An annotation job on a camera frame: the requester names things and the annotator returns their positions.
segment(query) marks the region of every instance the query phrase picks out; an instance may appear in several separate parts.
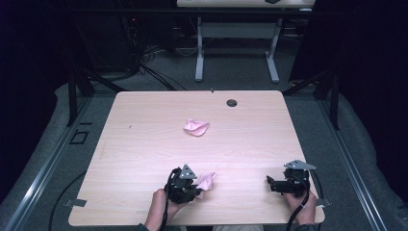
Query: white table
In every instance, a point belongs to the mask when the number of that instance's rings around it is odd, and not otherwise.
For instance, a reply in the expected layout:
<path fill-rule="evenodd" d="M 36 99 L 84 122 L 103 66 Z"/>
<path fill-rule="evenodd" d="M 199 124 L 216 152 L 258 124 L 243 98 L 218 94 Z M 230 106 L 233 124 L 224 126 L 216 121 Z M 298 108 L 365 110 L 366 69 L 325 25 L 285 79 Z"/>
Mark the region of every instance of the white table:
<path fill-rule="evenodd" d="M 227 106 L 229 99 L 238 105 Z M 194 137 L 183 129 L 188 118 L 210 127 Z M 184 164 L 217 176 L 204 199 L 190 202 L 170 225 L 286 223 L 289 206 L 266 176 L 284 180 L 283 165 L 295 159 L 305 161 L 279 91 L 121 92 L 78 194 L 87 203 L 73 207 L 69 223 L 143 223 L 152 193 Z M 323 220 L 318 208 L 316 222 Z"/>
<path fill-rule="evenodd" d="M 177 0 L 177 6 L 182 8 L 269 8 L 272 10 L 312 8 L 315 0 L 281 0 L 275 4 L 265 0 Z M 282 19 L 277 23 L 214 23 L 203 22 L 198 17 L 197 22 L 197 65 L 195 81 L 203 79 L 204 51 L 203 38 L 252 38 L 271 39 L 270 48 L 265 53 L 269 75 L 272 83 L 279 83 L 278 73 L 273 61 L 276 43 L 279 39 Z"/>

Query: crumpled pink tissue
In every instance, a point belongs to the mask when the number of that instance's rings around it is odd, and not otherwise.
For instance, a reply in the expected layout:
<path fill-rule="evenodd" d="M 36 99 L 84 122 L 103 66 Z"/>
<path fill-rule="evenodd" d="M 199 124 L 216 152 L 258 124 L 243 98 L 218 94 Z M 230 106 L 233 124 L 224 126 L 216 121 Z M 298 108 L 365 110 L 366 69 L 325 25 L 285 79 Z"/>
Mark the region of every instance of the crumpled pink tissue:
<path fill-rule="evenodd" d="M 187 119 L 187 124 L 184 126 L 186 132 L 192 134 L 193 136 L 199 137 L 202 136 L 207 128 L 210 126 L 210 123 L 204 121 L 198 121 L 195 119 Z"/>
<path fill-rule="evenodd" d="M 216 178 L 216 173 L 215 172 L 210 172 L 210 173 L 204 173 L 201 174 L 198 177 L 197 180 L 197 188 L 203 190 L 198 196 L 196 196 L 199 199 L 202 199 L 204 197 L 204 191 L 211 190 L 213 188 L 213 180 Z"/>

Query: person's arm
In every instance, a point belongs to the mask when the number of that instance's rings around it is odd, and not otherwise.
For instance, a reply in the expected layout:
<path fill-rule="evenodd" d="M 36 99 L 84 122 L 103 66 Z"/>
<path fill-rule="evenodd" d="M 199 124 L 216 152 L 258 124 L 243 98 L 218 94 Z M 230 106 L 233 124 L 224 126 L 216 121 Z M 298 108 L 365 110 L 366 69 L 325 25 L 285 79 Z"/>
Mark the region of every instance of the person's arm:
<path fill-rule="evenodd" d="M 176 204 L 171 201 L 168 201 L 167 222 L 170 222 L 177 214 L 177 212 L 179 212 L 187 204 L 188 203 Z M 146 222 L 144 223 L 144 227 L 148 231 L 159 231 L 160 226 L 162 225 L 165 207 L 166 207 L 166 192 L 163 189 L 159 189 L 153 193 L 152 203 L 150 205 Z M 143 225 L 140 224 L 137 230 L 145 231 L 145 229 L 142 228 Z"/>
<path fill-rule="evenodd" d="M 291 211 L 296 210 L 297 207 L 302 203 L 303 198 L 306 196 L 294 197 L 290 193 L 285 193 L 285 198 L 287 199 Z M 309 192 L 309 199 L 306 205 L 300 210 L 296 216 L 296 222 L 299 226 L 295 231 L 314 231 L 317 230 L 315 226 L 315 216 L 316 216 L 316 205 L 318 203 L 318 198 L 312 193 Z"/>

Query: wooden table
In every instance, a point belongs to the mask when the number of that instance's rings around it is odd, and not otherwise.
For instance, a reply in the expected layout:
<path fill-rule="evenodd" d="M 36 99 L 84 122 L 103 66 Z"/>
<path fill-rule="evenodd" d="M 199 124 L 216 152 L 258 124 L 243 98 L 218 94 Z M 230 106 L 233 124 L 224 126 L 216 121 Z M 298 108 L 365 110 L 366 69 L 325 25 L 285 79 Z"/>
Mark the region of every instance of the wooden table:
<path fill-rule="evenodd" d="M 177 7 L 181 8 L 268 8 L 272 10 L 312 8 L 315 0 L 281 0 L 275 4 L 265 0 L 177 0 Z M 241 38 L 241 39 L 271 39 L 269 50 L 265 52 L 270 80 L 279 83 L 273 55 L 279 39 L 282 19 L 276 18 L 277 23 L 268 22 L 205 22 L 197 19 L 197 64 L 195 81 L 203 80 L 204 50 L 203 38 Z"/>
<path fill-rule="evenodd" d="M 238 105 L 229 107 L 229 99 Z M 183 129 L 189 118 L 210 127 L 194 137 Z M 217 177 L 204 199 L 195 199 L 170 224 L 286 223 L 289 206 L 270 190 L 266 176 L 284 180 L 283 165 L 295 159 L 305 161 L 279 91 L 121 92 L 78 194 L 87 204 L 73 207 L 69 223 L 143 223 L 153 192 L 184 164 L 197 175 Z M 316 222 L 323 220 L 318 208 Z"/>

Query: dark background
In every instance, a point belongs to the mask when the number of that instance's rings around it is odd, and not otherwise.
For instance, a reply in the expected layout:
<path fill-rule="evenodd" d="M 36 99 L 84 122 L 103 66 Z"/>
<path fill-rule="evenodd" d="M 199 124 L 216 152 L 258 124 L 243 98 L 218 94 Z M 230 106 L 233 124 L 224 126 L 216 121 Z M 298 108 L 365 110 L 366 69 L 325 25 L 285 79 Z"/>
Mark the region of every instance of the dark background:
<path fill-rule="evenodd" d="M 67 82 L 72 61 L 97 70 L 127 70 L 135 63 L 134 51 L 122 34 L 120 18 L 97 21 L 77 18 L 84 25 L 84 31 L 79 32 L 71 18 L 43 13 L 40 1 L 0 4 L 0 200 L 3 200 L 36 148 L 56 106 L 54 91 Z M 64 6 L 60 1 L 52 4 Z M 331 67 L 338 52 L 342 52 L 341 93 L 365 124 L 377 152 L 377 164 L 391 188 L 408 201 L 408 187 L 401 180 L 408 175 L 407 3 L 316 2 L 316 11 L 332 10 L 360 11 L 363 18 L 346 22 L 311 20 L 291 80 L 313 77 Z M 89 34 L 87 25 L 101 34 Z M 80 33 L 87 35 L 87 40 Z M 106 54 L 113 56 L 109 65 L 101 62 Z"/>

